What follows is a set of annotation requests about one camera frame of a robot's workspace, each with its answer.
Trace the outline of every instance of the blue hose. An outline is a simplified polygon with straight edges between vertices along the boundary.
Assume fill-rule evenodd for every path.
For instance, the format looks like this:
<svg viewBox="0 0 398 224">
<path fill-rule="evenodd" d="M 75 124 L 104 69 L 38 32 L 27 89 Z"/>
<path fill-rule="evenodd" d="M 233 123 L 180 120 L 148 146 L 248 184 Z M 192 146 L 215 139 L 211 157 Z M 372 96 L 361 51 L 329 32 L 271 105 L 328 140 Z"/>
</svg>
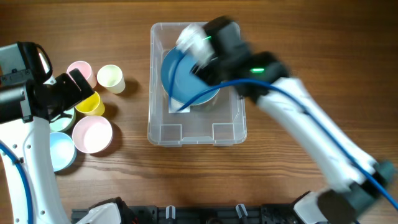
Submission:
<svg viewBox="0 0 398 224">
<path fill-rule="evenodd" d="M 392 198 L 392 196 L 387 192 L 387 190 L 381 184 L 379 184 L 379 182 L 376 179 L 373 178 L 373 176 L 371 174 L 366 172 L 366 170 L 364 170 L 356 162 L 356 159 L 340 144 L 340 142 L 332 135 L 332 133 L 329 132 L 329 130 L 327 130 L 327 128 L 324 127 L 324 125 L 322 125 L 321 122 L 313 114 L 311 114 L 311 112 L 298 99 L 296 99 L 294 96 L 287 93 L 286 91 L 271 85 L 270 83 L 266 83 L 263 81 L 254 80 L 254 79 L 250 79 L 250 78 L 242 78 L 242 79 L 238 79 L 238 80 L 232 80 L 229 82 L 221 83 L 217 86 L 213 86 L 201 93 L 196 94 L 192 99 L 188 100 L 188 102 L 186 102 L 179 109 L 179 111 L 185 109 L 186 107 L 191 105 L 195 100 L 197 100 L 199 97 L 201 97 L 211 91 L 215 91 L 219 88 L 224 88 L 227 86 L 240 85 L 240 84 L 255 84 L 255 85 L 262 86 L 269 90 L 279 92 L 282 95 L 286 96 L 287 98 L 291 99 L 294 103 L 296 103 L 303 110 L 303 112 L 305 114 L 307 114 L 313 120 L 313 122 L 315 122 L 320 127 L 320 129 L 322 129 L 322 131 L 333 141 L 333 143 L 336 144 L 336 146 L 339 148 L 339 150 L 352 162 L 352 164 L 355 166 L 355 168 L 357 168 L 368 179 L 368 181 L 373 184 L 373 186 L 380 192 L 380 194 L 382 194 L 391 203 L 391 205 L 398 211 L 398 203 Z"/>
<path fill-rule="evenodd" d="M 10 158 L 10 160 L 15 163 L 19 175 L 21 176 L 22 183 L 24 184 L 26 204 L 27 204 L 27 222 L 28 224 L 33 224 L 33 203 L 32 203 L 32 192 L 30 191 L 29 181 L 24 168 L 19 162 L 18 158 L 12 153 L 5 145 L 0 143 L 0 149 Z"/>
</svg>

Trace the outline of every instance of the pink bowl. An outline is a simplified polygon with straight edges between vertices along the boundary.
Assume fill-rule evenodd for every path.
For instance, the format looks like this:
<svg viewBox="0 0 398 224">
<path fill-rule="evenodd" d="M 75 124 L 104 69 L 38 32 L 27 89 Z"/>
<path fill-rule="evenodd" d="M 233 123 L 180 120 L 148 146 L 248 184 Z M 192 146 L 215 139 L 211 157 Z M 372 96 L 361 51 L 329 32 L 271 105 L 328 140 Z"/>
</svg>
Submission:
<svg viewBox="0 0 398 224">
<path fill-rule="evenodd" d="M 72 133 L 76 148 L 84 153 L 96 153 L 111 144 L 111 123 L 102 116 L 87 116 L 75 125 Z"/>
</svg>

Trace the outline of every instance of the plastic cup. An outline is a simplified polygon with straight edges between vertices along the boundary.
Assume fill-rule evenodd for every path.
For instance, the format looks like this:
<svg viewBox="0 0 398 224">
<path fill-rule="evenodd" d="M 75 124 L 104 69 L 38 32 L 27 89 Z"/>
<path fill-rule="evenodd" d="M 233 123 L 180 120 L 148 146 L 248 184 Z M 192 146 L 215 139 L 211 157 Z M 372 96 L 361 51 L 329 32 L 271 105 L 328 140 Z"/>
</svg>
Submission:
<svg viewBox="0 0 398 224">
<path fill-rule="evenodd" d="M 69 167 L 76 159 L 76 148 L 65 133 L 50 134 L 50 155 L 54 172 Z"/>
<path fill-rule="evenodd" d="M 72 115 L 72 118 L 60 118 L 60 119 L 57 119 L 60 115 L 55 117 L 53 120 L 56 120 L 56 121 L 50 123 L 50 130 L 51 130 L 52 133 L 58 132 L 58 131 L 67 131 L 75 123 L 75 121 L 76 121 L 76 113 L 75 113 L 75 109 L 74 108 L 72 108 L 70 110 L 67 110 L 64 113 Z"/>
<path fill-rule="evenodd" d="M 69 67 L 67 69 L 67 73 L 69 74 L 69 72 L 75 68 L 79 69 L 81 74 L 86 78 L 88 84 L 90 84 L 90 86 L 92 88 L 94 88 L 97 85 L 97 79 L 95 78 L 93 69 L 91 69 L 91 66 L 89 63 L 87 63 L 85 61 L 73 62 L 71 65 L 69 65 Z"/>
<path fill-rule="evenodd" d="M 105 112 L 105 105 L 97 92 L 94 92 L 89 98 L 76 105 L 75 108 L 85 115 L 101 116 Z"/>
<path fill-rule="evenodd" d="M 111 123 L 101 116 L 87 116 L 75 125 L 72 133 L 76 148 L 84 153 L 96 153 L 106 149 L 112 141 Z"/>
<path fill-rule="evenodd" d="M 123 72 L 116 65 L 105 65 L 102 67 L 98 71 L 97 79 L 99 84 L 107 88 L 111 93 L 121 93 L 126 87 Z"/>
</svg>

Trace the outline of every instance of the wood grain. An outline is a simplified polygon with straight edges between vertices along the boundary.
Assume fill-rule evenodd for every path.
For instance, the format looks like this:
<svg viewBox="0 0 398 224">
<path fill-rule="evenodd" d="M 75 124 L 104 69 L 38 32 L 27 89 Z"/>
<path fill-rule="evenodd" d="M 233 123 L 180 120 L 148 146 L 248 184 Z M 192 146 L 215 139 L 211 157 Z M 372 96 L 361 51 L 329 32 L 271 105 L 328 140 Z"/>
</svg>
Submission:
<svg viewBox="0 0 398 224">
<path fill-rule="evenodd" d="M 10 4 L 0 5 L 0 45 L 41 44 L 54 74 L 76 60 L 94 71 L 106 64 L 123 70 L 126 94 L 96 89 L 113 123 L 112 145 L 99 155 L 78 154 L 57 175 L 68 215 L 117 196 L 129 205 L 160 207 L 289 203 L 325 182 L 305 151 L 248 100 L 242 144 L 163 148 L 148 142 L 151 26 L 233 16 L 255 49 L 275 52 L 290 65 L 354 142 L 398 167 L 397 7 L 396 1 L 342 0 Z M 12 223 L 0 167 L 0 223 Z M 390 191 L 398 198 L 396 184 Z M 385 200 L 361 218 L 397 221 Z"/>
</svg>

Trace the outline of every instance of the blue bowl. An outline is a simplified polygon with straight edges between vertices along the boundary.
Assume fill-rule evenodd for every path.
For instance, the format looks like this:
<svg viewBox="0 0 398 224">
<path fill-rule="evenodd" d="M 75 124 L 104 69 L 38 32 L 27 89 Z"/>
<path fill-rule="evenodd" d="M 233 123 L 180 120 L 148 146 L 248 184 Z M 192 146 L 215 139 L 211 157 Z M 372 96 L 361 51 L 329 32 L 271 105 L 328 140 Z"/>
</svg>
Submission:
<svg viewBox="0 0 398 224">
<path fill-rule="evenodd" d="M 54 172 L 69 167 L 77 155 L 72 138 L 60 132 L 50 134 L 50 153 Z"/>
<path fill-rule="evenodd" d="M 207 90 L 209 86 L 194 75 L 191 70 L 197 61 L 190 55 L 183 55 L 181 51 L 175 47 L 167 53 L 162 63 L 161 79 L 164 90 L 169 94 L 171 76 L 177 66 L 175 72 L 174 86 L 172 98 L 180 103 L 186 103 L 196 94 Z M 192 105 L 200 105 L 211 100 L 219 90 L 212 91 L 201 96 L 195 100 Z"/>
</svg>

